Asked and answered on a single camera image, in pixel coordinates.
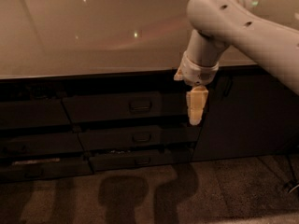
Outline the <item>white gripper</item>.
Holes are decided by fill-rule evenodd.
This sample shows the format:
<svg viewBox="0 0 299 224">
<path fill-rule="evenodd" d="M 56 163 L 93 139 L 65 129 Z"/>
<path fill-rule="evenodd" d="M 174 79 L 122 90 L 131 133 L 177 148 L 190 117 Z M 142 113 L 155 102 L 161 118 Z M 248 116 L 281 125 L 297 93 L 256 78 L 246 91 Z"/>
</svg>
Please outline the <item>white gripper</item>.
<svg viewBox="0 0 299 224">
<path fill-rule="evenodd" d="M 184 81 L 189 86 L 197 86 L 193 87 L 186 94 L 189 123 L 192 126 L 201 122 L 208 97 L 207 88 L 200 85 L 211 83 L 218 70 L 219 63 L 214 63 L 211 66 L 202 66 L 189 59 L 187 52 L 183 53 L 180 66 L 174 75 L 174 80 Z"/>
</svg>

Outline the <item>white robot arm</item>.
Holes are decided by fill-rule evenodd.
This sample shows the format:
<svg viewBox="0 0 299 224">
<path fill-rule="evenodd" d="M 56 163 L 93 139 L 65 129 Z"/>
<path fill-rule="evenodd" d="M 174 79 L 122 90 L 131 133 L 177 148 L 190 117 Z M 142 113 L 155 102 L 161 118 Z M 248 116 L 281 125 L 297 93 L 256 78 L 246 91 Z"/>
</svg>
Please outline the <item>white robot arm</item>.
<svg viewBox="0 0 299 224">
<path fill-rule="evenodd" d="M 201 122 L 208 91 L 223 52 L 233 46 L 282 84 L 299 93 L 299 32 L 251 13 L 252 0 L 190 0 L 192 34 L 174 76 L 192 87 L 186 94 L 191 125 Z"/>
</svg>

